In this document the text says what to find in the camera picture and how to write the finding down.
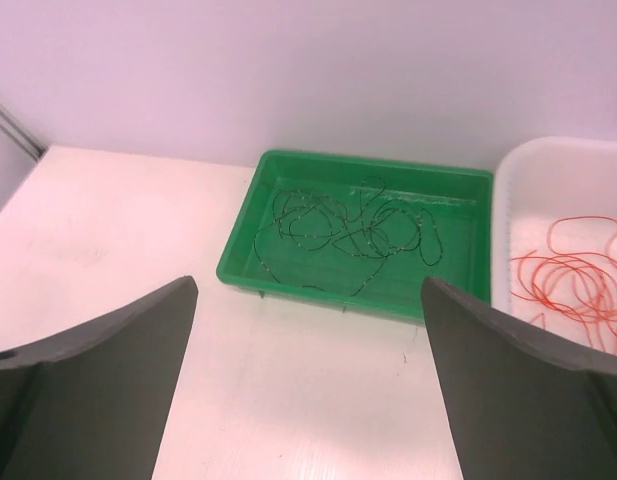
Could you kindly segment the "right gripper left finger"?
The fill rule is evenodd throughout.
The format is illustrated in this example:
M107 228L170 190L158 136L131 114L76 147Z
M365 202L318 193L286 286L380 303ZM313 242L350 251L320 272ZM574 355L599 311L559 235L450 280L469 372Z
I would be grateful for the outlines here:
M149 479L192 329L190 276L0 352L0 479Z

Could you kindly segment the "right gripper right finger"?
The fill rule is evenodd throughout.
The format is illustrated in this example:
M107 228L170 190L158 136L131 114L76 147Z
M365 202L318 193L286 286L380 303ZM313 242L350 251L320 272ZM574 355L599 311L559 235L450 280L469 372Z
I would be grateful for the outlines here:
M617 356L428 277L421 301L466 479L617 479Z

